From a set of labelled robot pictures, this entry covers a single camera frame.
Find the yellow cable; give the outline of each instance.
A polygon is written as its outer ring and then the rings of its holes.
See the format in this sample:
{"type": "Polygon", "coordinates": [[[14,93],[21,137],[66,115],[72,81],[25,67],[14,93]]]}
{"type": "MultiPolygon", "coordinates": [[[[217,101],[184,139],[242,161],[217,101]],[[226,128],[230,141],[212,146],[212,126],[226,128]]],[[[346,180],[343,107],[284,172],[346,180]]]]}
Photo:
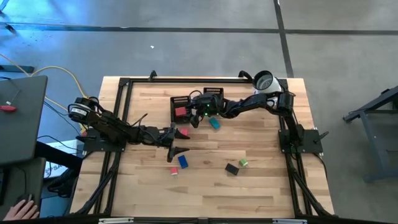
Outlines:
{"type": "MultiPolygon", "coordinates": [[[[4,57],[6,60],[8,60],[9,62],[11,62],[13,65],[15,65],[17,68],[19,68],[19,70],[21,70],[23,73],[25,73],[25,75],[28,76],[28,77],[32,77],[32,76],[38,74],[39,72],[41,72],[42,70],[45,70],[45,69],[48,69],[48,68],[57,68],[57,69],[61,69],[61,70],[63,70],[64,72],[66,72],[66,73],[68,73],[69,75],[72,76],[72,78],[73,78],[73,79],[75,80],[75,82],[76,82],[77,87],[79,88],[79,91],[80,91],[81,95],[82,95],[83,97],[85,97],[85,98],[88,98],[88,97],[83,93],[83,90],[81,89],[81,86],[80,86],[80,84],[79,84],[79,82],[78,82],[76,76],[75,76],[74,74],[72,74],[72,72],[69,72],[69,71],[68,71],[67,69],[65,69],[65,68],[62,68],[62,67],[59,67],[59,66],[47,66],[47,67],[41,68],[41,69],[37,70],[36,72],[32,73],[31,75],[29,75],[29,74],[28,74],[25,70],[23,70],[17,63],[15,63],[15,62],[12,61],[11,59],[7,58],[5,55],[0,54],[0,56],[4,57]]],[[[51,100],[47,95],[45,95],[45,99],[48,100],[49,102],[51,102],[51,103],[53,103],[53,104],[59,106],[60,108],[64,109],[65,111],[68,111],[68,109],[66,109],[66,107],[62,106],[61,104],[57,103],[56,101],[51,100]]],[[[80,129],[81,129],[80,132],[83,133],[83,132],[85,131],[84,126],[83,126],[82,124],[80,124],[80,123],[79,123],[79,126],[80,126],[80,129]]]]}

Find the black basket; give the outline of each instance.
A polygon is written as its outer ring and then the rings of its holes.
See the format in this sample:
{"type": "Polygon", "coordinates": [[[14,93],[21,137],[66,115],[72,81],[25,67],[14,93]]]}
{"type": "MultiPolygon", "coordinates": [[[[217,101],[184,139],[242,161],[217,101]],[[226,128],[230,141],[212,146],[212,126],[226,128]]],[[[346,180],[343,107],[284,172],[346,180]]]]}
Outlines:
{"type": "Polygon", "coordinates": [[[189,96],[170,97],[170,117],[172,122],[176,124],[187,124],[190,122],[192,111],[189,109],[186,109],[187,113],[184,116],[175,116],[176,108],[186,107],[189,103],[189,96]]]}
{"type": "Polygon", "coordinates": [[[204,87],[203,93],[213,93],[216,94],[220,99],[224,98],[224,88],[204,87]]]}

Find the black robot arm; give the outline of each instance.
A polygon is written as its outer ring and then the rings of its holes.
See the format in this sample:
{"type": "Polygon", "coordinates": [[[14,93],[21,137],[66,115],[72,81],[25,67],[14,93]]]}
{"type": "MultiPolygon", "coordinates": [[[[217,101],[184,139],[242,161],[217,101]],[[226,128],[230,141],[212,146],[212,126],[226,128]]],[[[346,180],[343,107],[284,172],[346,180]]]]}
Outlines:
{"type": "Polygon", "coordinates": [[[169,149],[167,162],[171,162],[174,155],[188,151],[186,148],[173,147],[175,138],[189,139],[175,128],[172,123],[168,128],[158,129],[153,126],[141,125],[141,120],[130,125],[117,118],[112,112],[105,110],[96,100],[91,98],[77,98],[74,104],[68,106],[69,117],[78,123],[91,126],[99,132],[103,141],[111,144],[145,144],[149,146],[165,147],[169,149]]]}
{"type": "Polygon", "coordinates": [[[294,117],[294,96],[295,95],[289,91],[258,93],[244,100],[233,101],[220,98],[220,96],[213,93],[204,93],[193,97],[187,108],[196,110],[196,114],[192,115],[190,120],[194,128],[198,127],[199,118],[203,118],[205,115],[211,116],[218,114],[223,118],[231,119],[237,117],[242,112],[263,108],[271,114],[284,118],[289,129],[290,141],[299,145],[302,140],[299,133],[303,128],[300,124],[297,124],[294,117]]]}

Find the concrete floor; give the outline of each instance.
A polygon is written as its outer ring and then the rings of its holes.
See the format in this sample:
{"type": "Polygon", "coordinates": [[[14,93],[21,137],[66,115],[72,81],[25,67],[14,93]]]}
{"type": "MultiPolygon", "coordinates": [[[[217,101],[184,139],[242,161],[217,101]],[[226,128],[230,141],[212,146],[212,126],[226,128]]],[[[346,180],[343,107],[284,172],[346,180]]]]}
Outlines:
{"type": "MultiPolygon", "coordinates": [[[[395,0],[279,1],[286,29],[398,29],[395,0]]],[[[278,28],[272,0],[26,2],[10,0],[3,19],[86,26],[278,28]]],[[[359,120],[345,124],[341,119],[398,84],[398,36],[287,35],[287,43],[294,76],[305,79],[314,122],[320,131],[330,132],[323,146],[336,214],[398,222],[398,179],[363,182],[362,176],[374,171],[368,140],[359,120]]],[[[235,77],[240,70],[287,76],[279,34],[22,30],[14,36],[0,30],[0,52],[36,68],[65,67],[93,96],[103,76],[149,75],[151,70],[162,76],[235,77]]],[[[48,96],[61,104],[80,95],[67,74],[42,74],[49,76],[48,96]]],[[[39,131],[45,134],[62,141],[75,137],[48,108],[39,131]]]]}

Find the person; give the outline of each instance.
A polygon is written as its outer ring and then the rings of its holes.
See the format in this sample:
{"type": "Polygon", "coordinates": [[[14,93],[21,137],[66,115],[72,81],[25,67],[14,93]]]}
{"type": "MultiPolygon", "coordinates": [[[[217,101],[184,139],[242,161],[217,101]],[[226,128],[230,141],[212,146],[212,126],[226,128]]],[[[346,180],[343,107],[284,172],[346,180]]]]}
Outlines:
{"type": "Polygon", "coordinates": [[[36,212],[37,205],[34,205],[32,200],[24,205],[25,202],[21,200],[16,206],[11,207],[3,221],[37,218],[39,216],[39,212],[36,212]]]}

